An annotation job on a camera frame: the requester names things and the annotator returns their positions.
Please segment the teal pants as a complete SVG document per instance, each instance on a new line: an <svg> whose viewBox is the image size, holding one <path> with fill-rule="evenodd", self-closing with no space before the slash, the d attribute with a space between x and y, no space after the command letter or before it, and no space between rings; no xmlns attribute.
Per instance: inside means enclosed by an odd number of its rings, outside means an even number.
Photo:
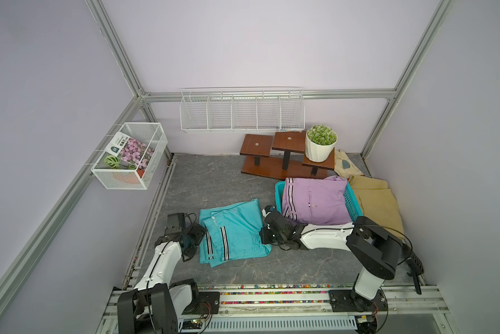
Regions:
<svg viewBox="0 0 500 334"><path fill-rule="evenodd" d="M272 250L261 240L263 220L257 199L201 210L199 225L206 229L199 261L212 268L232 260L267 257Z"/></svg>

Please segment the khaki pants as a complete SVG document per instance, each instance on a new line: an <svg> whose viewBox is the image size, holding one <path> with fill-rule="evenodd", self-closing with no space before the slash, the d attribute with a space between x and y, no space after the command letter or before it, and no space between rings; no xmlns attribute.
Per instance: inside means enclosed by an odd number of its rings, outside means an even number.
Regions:
<svg viewBox="0 0 500 334"><path fill-rule="evenodd" d="M354 214L365 216L405 241L399 205L385 180L354 176L348 180L353 191Z"/></svg>

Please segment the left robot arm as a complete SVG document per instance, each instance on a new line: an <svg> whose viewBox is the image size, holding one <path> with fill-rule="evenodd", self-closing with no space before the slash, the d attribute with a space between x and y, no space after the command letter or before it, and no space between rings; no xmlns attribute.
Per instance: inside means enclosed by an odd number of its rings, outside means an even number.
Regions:
<svg viewBox="0 0 500 334"><path fill-rule="evenodd" d="M137 285L117 301L120 333L179 333L179 317L188 306L198 306L194 279L172 282L176 265L191 260L207 229L189 214L167 217L165 234L155 243L154 257Z"/></svg>

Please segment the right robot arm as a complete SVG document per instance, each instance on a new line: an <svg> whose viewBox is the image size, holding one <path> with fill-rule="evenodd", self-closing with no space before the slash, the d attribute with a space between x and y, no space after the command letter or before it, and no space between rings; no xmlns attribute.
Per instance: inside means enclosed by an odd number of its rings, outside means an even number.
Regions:
<svg viewBox="0 0 500 334"><path fill-rule="evenodd" d="M368 217L358 216L349 224L317 226L293 225L273 206L267 206L262 215L260 236L264 244L285 251L338 249L351 252L362 265L350 297L357 308L373 302L383 283L395 277L402 240Z"/></svg>

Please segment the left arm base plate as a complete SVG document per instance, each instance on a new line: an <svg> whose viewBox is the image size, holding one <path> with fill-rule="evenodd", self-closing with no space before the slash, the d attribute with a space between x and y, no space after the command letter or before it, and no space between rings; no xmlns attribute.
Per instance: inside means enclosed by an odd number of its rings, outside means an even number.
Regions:
<svg viewBox="0 0 500 334"><path fill-rule="evenodd" d="M217 315L220 307L219 292L200 292L183 311L184 315Z"/></svg>

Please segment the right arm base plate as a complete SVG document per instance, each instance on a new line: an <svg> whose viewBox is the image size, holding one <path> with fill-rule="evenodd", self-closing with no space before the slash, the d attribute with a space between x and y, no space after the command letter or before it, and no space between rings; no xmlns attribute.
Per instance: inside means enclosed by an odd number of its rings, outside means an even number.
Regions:
<svg viewBox="0 0 500 334"><path fill-rule="evenodd" d="M383 290L379 289L374 299L365 299L354 290L334 289L329 291L329 303L334 313L388 311L388 302Z"/></svg>

